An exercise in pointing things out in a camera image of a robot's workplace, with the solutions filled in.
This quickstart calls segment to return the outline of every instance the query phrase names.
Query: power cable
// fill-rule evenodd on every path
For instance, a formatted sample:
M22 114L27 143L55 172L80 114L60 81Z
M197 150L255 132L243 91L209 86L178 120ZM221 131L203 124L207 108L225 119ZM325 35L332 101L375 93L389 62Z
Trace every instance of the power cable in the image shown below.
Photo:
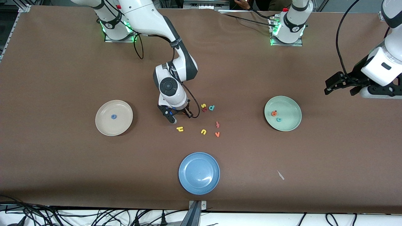
M111 5L111 6L113 7L113 9L115 9L116 11L119 11L122 15L124 15L120 10L118 10L117 8L115 8L108 0L105 0L105 1L106 1L109 5ZM109 10L109 12L110 12L115 18L117 18L117 16L112 12L112 10L111 10L106 4L105 4L105 6L106 6L106 8ZM136 45L135 45L136 38L137 38L137 36L139 36L141 33L137 32L137 31L135 31L133 28L127 26L127 24L123 23L121 20L120 20L119 22L122 23L124 26L126 26L128 29L130 29L131 31L133 31L133 32L135 33L135 35L134 35L134 41L133 41L133 45L134 45L135 52L136 52L137 56L138 56L140 59L144 59L144 46L142 45L141 36L139 37L139 41L141 42L142 57L139 55L139 53L138 53L138 51L137 51L137 47L136 47Z
M355 217L353 218L352 226L355 226L355 223L356 223L356 220L357 220L357 214L354 213L353 215L354 215ZM333 224L331 224L331 223L329 222L328 216L331 216L332 219L333 219L334 222L335 222L335 225L338 226L338 222L336 221L334 215L332 215L331 213L325 214L325 220L327 221L327 223L328 223L329 225L331 225L331 226L334 226Z
M174 214L174 213L177 213L177 212L181 212L181 211L188 211L188 210L176 210L176 211L173 211L173 212L170 212L170 213L165 214L165 216L170 215L170 214ZM158 217L157 219L154 219L154 220L151 221L150 223L144 224L144 225L142 225L142 226L151 226L152 223L154 223L155 221L157 221L157 220L159 220L159 219L161 219L161 218L162 218L162 217Z
M249 11L255 12L257 15L259 15L260 17L265 18L265 19L269 19L271 16L275 16L275 14L270 15L270 16L264 16L264 15L262 15L259 11L255 10L255 9L253 9L253 8L250 8Z
M267 24L267 23L262 23L262 22L258 22L258 21L253 21L253 20L249 20L249 19L246 19L246 18L238 17L238 16L232 16L232 15L229 15L229 14L224 14L224 15L229 16L229 17L234 17L234 18L237 18L237 19L240 19L240 20L244 20L244 21L250 21L250 22L253 22L253 23L257 23L257 24L262 24L262 25L267 25L267 26L270 26L270 27L275 27L275 25L272 25L272 24Z
M338 44L338 39L339 39L339 31L340 31L340 27L342 26L343 20L345 19L346 15L348 14L348 12L353 8L353 6L355 6L356 3L358 3L360 0L356 0L354 3L352 3L352 5L346 10L345 14L343 15L342 19L340 20L339 26L338 26L338 30L336 31L336 39L335 39L335 45L336 45L336 52L338 53L338 57L339 57L339 61L340 61L340 65L342 66L342 70L343 73L345 75L345 78L349 79L350 81L352 81L351 78L349 78L347 72L346 72L346 68L345 65L343 64L343 59L342 56L340 55L340 51L339 51L339 44Z
M388 27L387 31L385 32L384 38L386 38L388 36L388 32L390 31L391 27Z
M301 217L301 219L300 219L300 221L299 221L299 224L297 225L297 226L301 226L302 225L302 222L303 222L303 219L304 219L304 217L307 215L307 213L304 213L303 214L303 216Z

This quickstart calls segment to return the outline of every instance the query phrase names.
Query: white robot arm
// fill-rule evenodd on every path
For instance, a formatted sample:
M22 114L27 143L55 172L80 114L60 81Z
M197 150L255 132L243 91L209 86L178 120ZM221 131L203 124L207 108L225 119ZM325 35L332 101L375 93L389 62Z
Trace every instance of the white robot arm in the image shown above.
M337 72L325 81L325 94L355 86L351 95L364 98L402 99L402 1L383 0L381 13L392 30L378 46L357 63L353 71Z
M303 35L306 21L313 11L311 0L293 0L289 11L279 14L280 23L273 35L283 43L294 43Z
M171 21L155 9L151 0L120 0L122 12L110 4L111 0L71 1L91 6L99 16L106 34L112 39L120 40L130 33L137 33L169 40L179 57L154 70L154 82L160 91L158 108L171 123L177 122L174 115L178 112L184 112L189 118L194 117L189 110L189 99L182 84L196 76L197 64Z
M126 17L122 13L110 5L108 1L104 0L71 0L78 5L87 5L94 9L95 13L100 19L105 33L113 40L122 40L132 33L124 23Z
M193 79L198 67L189 54L171 21L162 16L151 0L120 0L121 9L136 32L166 37L179 57L159 65L154 70L154 82L160 91L158 106L171 123L175 112L184 111L188 117L188 99L182 82Z

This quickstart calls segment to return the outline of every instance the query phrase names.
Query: metal frame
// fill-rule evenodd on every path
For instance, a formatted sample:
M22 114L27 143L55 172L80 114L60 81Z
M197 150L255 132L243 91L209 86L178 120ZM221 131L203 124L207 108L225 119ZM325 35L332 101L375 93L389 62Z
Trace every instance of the metal frame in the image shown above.
M322 12L322 10L324 9L324 7L327 5L327 3L329 2L329 0L324 0L321 5L319 7L314 7L314 12Z
M29 12L31 5L41 5L43 0L12 0L19 8L18 12Z
M1 60L3 59L4 53L6 52L6 49L7 49L8 43L10 42L11 36L14 33L15 26L17 26L17 22L18 22L18 19L20 18L20 15L21 15L21 13L19 12L18 15L17 15L17 18L15 19L15 22L14 22L14 24L12 26L11 32L8 35L7 42L4 45L3 52L1 52L1 55L0 55L0 63L1 63Z

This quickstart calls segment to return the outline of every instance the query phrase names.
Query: beige plate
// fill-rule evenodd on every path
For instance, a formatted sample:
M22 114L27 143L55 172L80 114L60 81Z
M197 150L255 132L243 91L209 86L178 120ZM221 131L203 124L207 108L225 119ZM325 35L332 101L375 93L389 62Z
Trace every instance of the beige plate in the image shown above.
M133 110L124 101L109 101L101 106L95 116L99 132L107 136L124 133L133 121Z

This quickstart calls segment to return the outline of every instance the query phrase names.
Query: green led light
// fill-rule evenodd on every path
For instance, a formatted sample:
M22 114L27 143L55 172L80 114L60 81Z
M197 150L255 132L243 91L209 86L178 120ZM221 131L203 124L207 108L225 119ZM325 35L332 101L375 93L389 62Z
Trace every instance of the green led light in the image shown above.
M133 41L133 42L137 42L138 35L137 35L137 36L135 36L135 39L134 39L134 36L132 36L132 37L131 37L131 41Z
M303 32L304 32L304 29L305 29L306 27L304 26L302 29L301 29L301 33L300 33L300 37L303 35Z
M105 28L103 27L103 24L102 24L102 23L100 23L100 25L102 26L102 31L103 31L103 33L105 33L105 34L106 34L106 31L105 31Z
M133 32L132 31L132 27L131 27L131 25L130 25L130 23L129 22L123 22L124 23L124 25L126 26L126 29L127 29L127 32L128 33L131 33L131 32Z

